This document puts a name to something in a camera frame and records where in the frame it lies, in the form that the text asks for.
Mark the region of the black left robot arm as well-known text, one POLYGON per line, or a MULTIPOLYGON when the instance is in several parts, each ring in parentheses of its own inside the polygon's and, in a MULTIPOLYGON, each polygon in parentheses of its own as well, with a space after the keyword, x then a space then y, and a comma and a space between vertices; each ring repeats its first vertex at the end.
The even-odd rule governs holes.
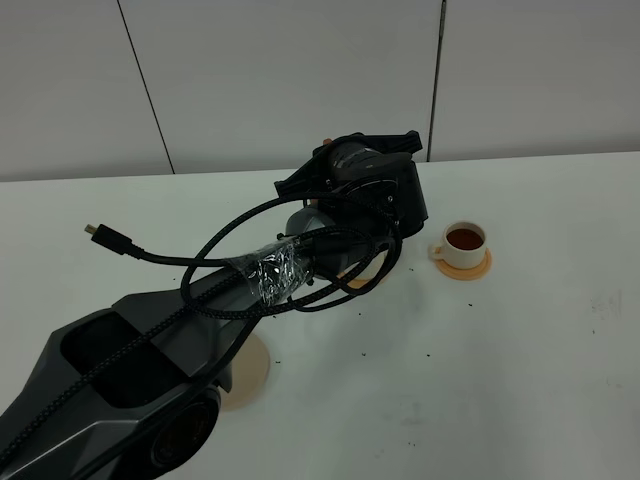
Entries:
POLYGON ((422 142, 354 133, 316 148, 275 185, 259 215, 300 202, 277 239, 214 259, 150 253, 105 225, 91 240, 121 256, 180 267, 174 290, 130 294, 54 331, 1 417, 5 479, 155 479, 214 430, 231 363, 258 323, 314 313, 372 291, 428 213, 414 162, 422 142))

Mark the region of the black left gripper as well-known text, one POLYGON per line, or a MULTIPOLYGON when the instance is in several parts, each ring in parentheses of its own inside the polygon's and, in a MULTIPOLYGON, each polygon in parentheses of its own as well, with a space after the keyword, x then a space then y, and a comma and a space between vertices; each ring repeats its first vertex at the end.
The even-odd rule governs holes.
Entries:
POLYGON ((344 189, 348 184, 389 180, 396 162, 412 160, 423 149, 420 134, 351 134, 313 151, 310 160, 284 180, 274 183, 279 197, 344 189))

